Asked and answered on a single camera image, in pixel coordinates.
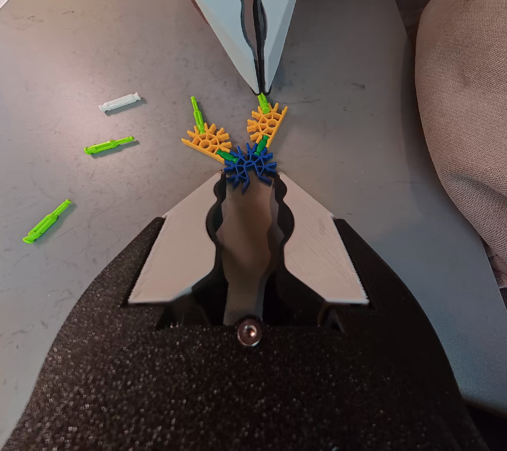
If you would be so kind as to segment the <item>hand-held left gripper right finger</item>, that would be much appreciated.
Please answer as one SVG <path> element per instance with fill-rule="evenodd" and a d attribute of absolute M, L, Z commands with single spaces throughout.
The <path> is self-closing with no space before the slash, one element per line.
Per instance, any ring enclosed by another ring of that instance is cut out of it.
<path fill-rule="evenodd" d="M 274 179 L 274 198 L 282 239 L 264 289 L 264 323 L 341 326 L 336 306 L 366 306 L 369 299 L 335 216 L 284 173 Z"/>

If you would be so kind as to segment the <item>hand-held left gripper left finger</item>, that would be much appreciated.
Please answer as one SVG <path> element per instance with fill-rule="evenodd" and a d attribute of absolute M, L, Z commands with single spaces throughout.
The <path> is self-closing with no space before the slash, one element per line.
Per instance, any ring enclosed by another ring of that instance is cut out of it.
<path fill-rule="evenodd" d="M 219 171 L 172 207 L 129 295 L 164 307 L 161 325 L 223 325 L 228 294 L 217 232 L 226 176 Z"/>

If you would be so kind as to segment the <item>orange fan connector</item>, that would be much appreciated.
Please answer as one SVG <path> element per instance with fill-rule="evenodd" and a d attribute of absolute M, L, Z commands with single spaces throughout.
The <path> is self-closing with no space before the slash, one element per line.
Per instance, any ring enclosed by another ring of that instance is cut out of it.
<path fill-rule="evenodd" d="M 221 164 L 225 164 L 225 160 L 218 154 L 218 150 L 229 153 L 232 148 L 230 135 L 224 128 L 217 129 L 215 124 L 209 126 L 207 123 L 203 125 L 204 132 L 201 133 L 197 126 L 194 131 L 187 131 L 190 139 L 183 138 L 181 141 L 198 152 L 212 157 Z"/>
<path fill-rule="evenodd" d="M 288 106 L 285 106 L 281 111 L 279 111 L 278 103 L 274 106 L 267 103 L 267 106 L 269 107 L 268 112 L 264 112 L 261 105 L 257 107 L 256 111 L 251 112 L 251 118 L 247 120 L 246 130 L 254 144 L 260 143 L 263 137 L 267 136 L 266 147 L 269 148 L 288 112 Z"/>

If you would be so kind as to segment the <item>grey desk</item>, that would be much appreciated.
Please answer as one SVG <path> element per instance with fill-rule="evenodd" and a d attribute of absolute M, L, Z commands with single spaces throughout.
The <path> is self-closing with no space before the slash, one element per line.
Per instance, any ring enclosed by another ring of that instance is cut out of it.
<path fill-rule="evenodd" d="M 348 222 L 427 312 L 466 399 L 506 413 L 506 310 L 426 148 L 395 0 L 297 0 L 272 98 L 281 169 Z M 142 98 L 107 113 L 99 105 Z M 242 144 L 256 98 L 189 0 L 1 9 L 1 445 L 95 277 L 219 164 L 180 138 L 190 96 Z M 116 149 L 84 148 L 133 136 Z M 22 241 L 66 199 L 41 238 Z"/>

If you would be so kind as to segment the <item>white rod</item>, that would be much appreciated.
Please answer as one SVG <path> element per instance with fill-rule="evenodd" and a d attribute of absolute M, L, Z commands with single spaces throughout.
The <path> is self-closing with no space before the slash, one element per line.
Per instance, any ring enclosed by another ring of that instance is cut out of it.
<path fill-rule="evenodd" d="M 116 98 L 113 100 L 109 100 L 101 105 L 99 105 L 99 109 L 104 112 L 110 112 L 113 110 L 117 110 L 118 108 L 123 108 L 125 106 L 130 106 L 138 101 L 141 101 L 140 95 L 136 93 L 127 94 L 125 96 L 122 96 L 120 98 Z"/>

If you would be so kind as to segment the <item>person's beige garment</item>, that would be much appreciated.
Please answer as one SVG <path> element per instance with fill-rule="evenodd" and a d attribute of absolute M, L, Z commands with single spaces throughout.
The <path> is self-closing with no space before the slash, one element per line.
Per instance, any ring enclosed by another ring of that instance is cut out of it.
<path fill-rule="evenodd" d="M 506 302 L 506 0 L 396 0 L 440 182 L 481 236 Z"/>

